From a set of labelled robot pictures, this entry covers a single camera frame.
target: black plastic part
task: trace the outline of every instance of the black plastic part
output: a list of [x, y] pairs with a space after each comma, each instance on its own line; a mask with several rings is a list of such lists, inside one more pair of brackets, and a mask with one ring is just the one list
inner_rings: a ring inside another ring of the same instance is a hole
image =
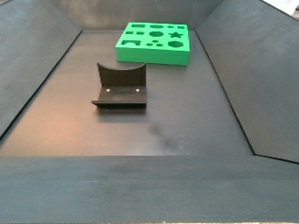
[[145, 97], [145, 64], [133, 69], [113, 69], [97, 64], [101, 89], [97, 107], [144, 108]]

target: green shape sorter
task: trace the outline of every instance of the green shape sorter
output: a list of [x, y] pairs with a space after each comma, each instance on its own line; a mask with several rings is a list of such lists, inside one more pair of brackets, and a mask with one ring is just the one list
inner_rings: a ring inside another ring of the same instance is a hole
[[116, 43], [116, 60], [186, 66], [189, 33], [185, 24], [128, 23]]

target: circular hole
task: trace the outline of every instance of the circular hole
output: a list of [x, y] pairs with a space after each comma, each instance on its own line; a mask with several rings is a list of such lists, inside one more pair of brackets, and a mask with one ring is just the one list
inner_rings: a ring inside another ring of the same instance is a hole
[[149, 35], [150, 35], [152, 37], [161, 37], [164, 34], [162, 34], [160, 31], [150, 31], [150, 32], [149, 32]]
[[170, 47], [182, 47], [182, 42], [170, 41], [170, 42], [168, 42], [168, 46], [170, 46]]

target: black object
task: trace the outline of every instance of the black object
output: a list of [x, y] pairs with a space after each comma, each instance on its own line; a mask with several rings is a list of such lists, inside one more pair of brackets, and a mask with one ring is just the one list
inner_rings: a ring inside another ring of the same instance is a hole
[[97, 63], [101, 82], [98, 107], [145, 107], [145, 64], [133, 69], [113, 69]]

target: dark gray surface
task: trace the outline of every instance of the dark gray surface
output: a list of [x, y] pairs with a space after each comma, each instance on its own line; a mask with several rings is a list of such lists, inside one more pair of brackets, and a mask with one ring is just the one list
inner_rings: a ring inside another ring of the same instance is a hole
[[84, 30], [124, 30], [128, 22], [186, 24], [192, 30], [221, 0], [53, 0]]
[[0, 145], [0, 156], [249, 155], [220, 83], [190, 31], [188, 66], [146, 64], [146, 109], [97, 110], [97, 62], [121, 31], [82, 32]]
[[225, 0], [196, 30], [257, 155], [299, 162], [299, 23]]
[[0, 6], [0, 136], [66, 52], [80, 29], [50, 1]]
[[0, 223], [297, 222], [297, 175], [252, 156], [2, 157]]

